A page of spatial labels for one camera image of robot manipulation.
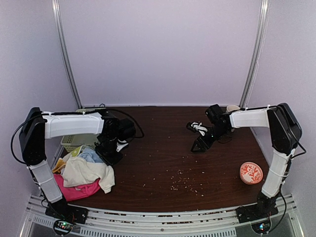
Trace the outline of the cream white towel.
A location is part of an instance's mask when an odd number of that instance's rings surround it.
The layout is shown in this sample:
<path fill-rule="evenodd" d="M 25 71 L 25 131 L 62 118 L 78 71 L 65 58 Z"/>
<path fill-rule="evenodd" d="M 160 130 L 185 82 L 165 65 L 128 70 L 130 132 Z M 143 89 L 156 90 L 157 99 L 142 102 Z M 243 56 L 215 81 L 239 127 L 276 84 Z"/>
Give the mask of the cream white towel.
<path fill-rule="evenodd" d="M 105 163 L 87 162 L 81 157 L 72 157 L 66 161 L 62 173 L 64 187 L 76 187 L 91 184 L 98 180 L 98 185 L 105 194 L 115 185 L 115 173 Z"/>

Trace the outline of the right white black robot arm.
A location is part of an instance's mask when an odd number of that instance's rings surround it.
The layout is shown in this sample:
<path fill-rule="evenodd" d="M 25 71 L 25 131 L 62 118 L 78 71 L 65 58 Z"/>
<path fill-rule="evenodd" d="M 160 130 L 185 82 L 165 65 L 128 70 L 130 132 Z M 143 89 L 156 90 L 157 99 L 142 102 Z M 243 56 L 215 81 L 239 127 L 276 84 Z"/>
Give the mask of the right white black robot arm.
<path fill-rule="evenodd" d="M 287 103 L 258 108 L 240 108 L 231 112 L 223 112 L 217 104 L 205 111 L 211 126 L 203 126 L 200 122 L 189 122 L 186 128 L 198 132 L 191 152 L 204 153 L 215 141 L 230 133 L 233 129 L 244 127 L 265 127 L 270 131 L 273 158 L 267 178 L 257 196 L 257 203 L 246 209 L 258 218 L 265 217 L 276 204 L 281 187 L 286 180 L 295 150 L 300 147 L 302 129 L 293 111 Z"/>

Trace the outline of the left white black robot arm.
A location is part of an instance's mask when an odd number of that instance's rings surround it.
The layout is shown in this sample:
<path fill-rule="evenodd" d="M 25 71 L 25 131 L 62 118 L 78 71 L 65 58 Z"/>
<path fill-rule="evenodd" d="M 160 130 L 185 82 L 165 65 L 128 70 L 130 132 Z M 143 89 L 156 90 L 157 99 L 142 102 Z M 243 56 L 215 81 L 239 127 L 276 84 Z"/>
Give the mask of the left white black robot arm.
<path fill-rule="evenodd" d="M 22 163 L 30 169 L 51 210 L 60 219 L 71 215 L 71 208 L 53 178 L 47 163 L 45 142 L 65 136 L 93 135 L 95 152 L 107 165 L 117 164 L 129 140 L 136 137 L 136 120 L 127 113 L 123 119 L 113 115 L 113 109 L 98 108 L 81 112 L 44 112 L 39 107 L 30 109 L 19 132 Z"/>

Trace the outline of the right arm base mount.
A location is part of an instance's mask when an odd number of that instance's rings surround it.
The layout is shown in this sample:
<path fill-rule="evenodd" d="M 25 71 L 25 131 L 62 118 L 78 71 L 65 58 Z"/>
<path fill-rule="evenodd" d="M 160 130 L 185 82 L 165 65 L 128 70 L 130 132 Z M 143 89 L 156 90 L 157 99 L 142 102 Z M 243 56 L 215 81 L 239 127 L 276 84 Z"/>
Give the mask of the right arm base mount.
<path fill-rule="evenodd" d="M 248 206 L 238 207 L 236 209 L 236 214 L 239 223 L 246 223 L 268 218 L 271 215 L 276 215 L 278 214 L 278 208 L 273 205 L 266 210 L 256 203 Z"/>

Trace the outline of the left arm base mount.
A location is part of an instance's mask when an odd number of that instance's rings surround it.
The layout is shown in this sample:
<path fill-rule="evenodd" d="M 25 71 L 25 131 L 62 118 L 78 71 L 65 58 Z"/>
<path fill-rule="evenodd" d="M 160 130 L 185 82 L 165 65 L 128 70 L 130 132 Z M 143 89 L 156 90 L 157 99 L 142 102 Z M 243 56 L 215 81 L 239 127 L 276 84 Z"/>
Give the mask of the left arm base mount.
<path fill-rule="evenodd" d="M 71 223 L 85 224 L 88 209 L 68 205 L 67 202 L 48 203 L 45 214 Z"/>

